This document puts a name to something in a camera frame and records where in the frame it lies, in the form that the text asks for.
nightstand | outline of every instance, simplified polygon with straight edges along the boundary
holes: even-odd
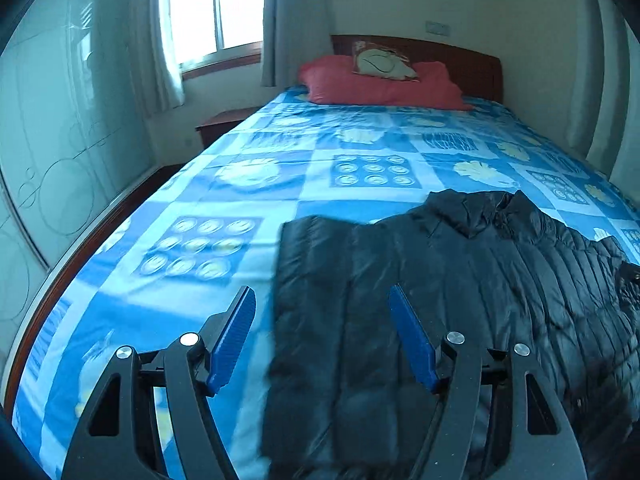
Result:
[[[228,110],[205,121],[204,124],[196,127],[196,131],[200,134],[204,149],[216,142],[220,137],[228,131],[233,130],[238,124],[246,118],[252,116],[260,108],[241,108],[240,110]]]

black jacket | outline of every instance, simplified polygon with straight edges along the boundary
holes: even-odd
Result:
[[[638,420],[638,267],[613,237],[593,242],[521,192],[446,190],[373,225],[284,225],[275,354],[262,452],[278,477],[348,468],[406,478],[434,399],[414,380],[386,297],[487,348],[526,343],[555,386],[592,478]],[[479,466],[482,394],[468,472]]]

silver screw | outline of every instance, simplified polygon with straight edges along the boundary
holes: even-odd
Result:
[[[130,346],[121,346],[116,350],[116,357],[118,359],[126,359],[131,355],[132,352],[133,350]]]
[[[465,342],[465,337],[460,332],[449,332],[447,334],[447,341],[454,345],[462,345]]]
[[[529,347],[524,343],[516,343],[516,346],[514,346],[513,349],[515,350],[516,354],[522,355],[522,356],[527,356],[531,353],[531,350],[529,350]]]
[[[185,346],[193,346],[198,342],[198,339],[200,339],[198,334],[187,332],[186,334],[182,334],[182,336],[180,337],[180,343]]]

bed sheet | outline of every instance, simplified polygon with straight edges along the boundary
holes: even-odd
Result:
[[[638,213],[615,188],[502,105],[468,102],[471,112],[314,105],[293,88],[184,166],[84,266],[31,350],[13,424],[45,471],[60,477],[78,416],[118,346],[164,348],[249,285],[255,320],[210,405],[241,480],[265,477],[271,279],[280,226],[294,218],[375,222],[430,191],[521,189],[587,238],[615,236],[640,262]],[[160,388],[156,412],[169,473],[183,478]]]

headboard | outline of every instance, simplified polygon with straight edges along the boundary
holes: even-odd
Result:
[[[464,95],[502,102],[502,65],[494,56],[433,41],[390,36],[332,36],[334,52],[350,56],[354,41],[371,41],[406,54],[412,62],[441,61]]]

